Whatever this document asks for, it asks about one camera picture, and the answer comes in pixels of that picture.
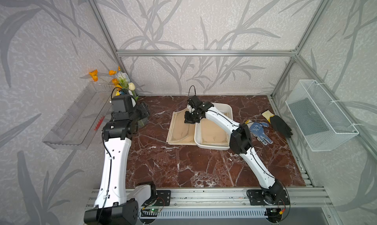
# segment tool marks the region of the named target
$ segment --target red wire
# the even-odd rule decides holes
[[[161,200],[163,200],[163,203],[164,203],[163,208],[164,208],[164,206],[165,206],[165,201],[164,201],[164,199],[162,199],[161,197],[158,197],[157,199],[161,199]]]

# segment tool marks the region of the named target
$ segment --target black mounting plate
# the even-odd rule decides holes
[[[275,205],[280,205],[282,207],[284,207],[284,204],[285,204],[285,206],[290,205],[290,201],[288,200],[288,196],[286,194],[286,191],[283,190],[283,192],[284,192],[284,194],[280,197],[279,201]],[[250,190],[247,190],[247,195],[249,196],[250,205],[266,205],[266,206],[268,206],[268,204],[266,204],[266,202],[264,202],[264,200],[263,200],[262,190],[250,189]]]
[[[157,190],[157,200],[154,204],[150,206],[169,206],[170,205],[170,195],[172,194],[171,190]]]

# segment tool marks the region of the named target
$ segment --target marble tabletop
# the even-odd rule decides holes
[[[267,122],[261,115],[272,108],[267,96],[200,96],[202,101],[229,104],[235,121]],[[243,159],[229,150],[168,145],[166,138],[173,111],[183,110],[187,96],[141,97],[149,106],[148,124],[132,138],[127,160],[126,187],[154,181],[163,187],[258,187]],[[253,146],[268,170],[285,186],[305,186],[285,137],[265,128],[273,141],[267,146],[253,137]]]

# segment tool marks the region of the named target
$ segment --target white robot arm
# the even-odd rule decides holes
[[[240,124],[229,119],[212,103],[203,103],[196,95],[189,98],[187,107],[189,111],[185,113],[185,123],[200,123],[202,118],[207,118],[230,135],[230,149],[240,155],[254,172],[263,191],[265,203],[269,205],[275,204],[279,200],[281,193],[283,193],[283,187],[272,176],[255,152],[247,124]]]
[[[145,103],[136,105],[130,94],[112,98],[112,119],[102,129],[105,161],[100,191],[94,208],[84,214],[87,225],[136,224],[139,207],[156,199],[153,182],[138,185],[128,196],[125,194],[127,156],[132,133],[137,122],[149,116]]]

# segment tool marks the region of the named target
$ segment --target white wire basket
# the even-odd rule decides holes
[[[285,103],[314,152],[334,150],[359,134],[316,80],[299,80]]]

